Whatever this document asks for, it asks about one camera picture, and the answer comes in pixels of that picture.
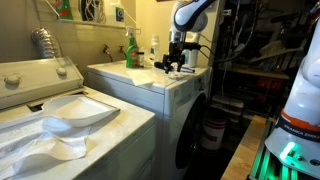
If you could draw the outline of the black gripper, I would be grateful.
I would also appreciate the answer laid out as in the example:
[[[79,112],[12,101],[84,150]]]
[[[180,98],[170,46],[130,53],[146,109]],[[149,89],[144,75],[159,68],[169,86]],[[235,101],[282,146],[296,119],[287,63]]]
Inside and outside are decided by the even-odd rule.
[[[181,71],[182,65],[185,63],[185,56],[182,54],[182,50],[179,47],[178,43],[169,43],[168,53],[163,55],[162,61],[165,73],[168,74],[170,71],[170,65],[172,63],[177,63],[177,72]]]

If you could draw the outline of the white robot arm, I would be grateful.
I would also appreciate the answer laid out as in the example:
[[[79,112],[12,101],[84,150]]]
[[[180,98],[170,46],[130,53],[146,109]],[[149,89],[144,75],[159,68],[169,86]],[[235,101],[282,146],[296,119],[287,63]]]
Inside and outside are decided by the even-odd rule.
[[[201,46],[185,40],[188,32],[200,32],[207,25],[205,10],[215,0],[178,1],[171,14],[169,53],[163,57],[168,68],[185,63],[185,49]],[[298,172],[320,178],[320,19],[314,6],[306,20],[313,30],[311,44],[295,77],[291,92],[275,128],[265,140],[266,148],[279,161]]]

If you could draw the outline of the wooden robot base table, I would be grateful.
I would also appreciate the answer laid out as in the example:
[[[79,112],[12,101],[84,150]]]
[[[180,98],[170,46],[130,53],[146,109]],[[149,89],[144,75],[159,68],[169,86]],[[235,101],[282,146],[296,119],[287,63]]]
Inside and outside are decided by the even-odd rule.
[[[255,115],[226,167],[221,180],[246,180],[255,160],[266,119]]]

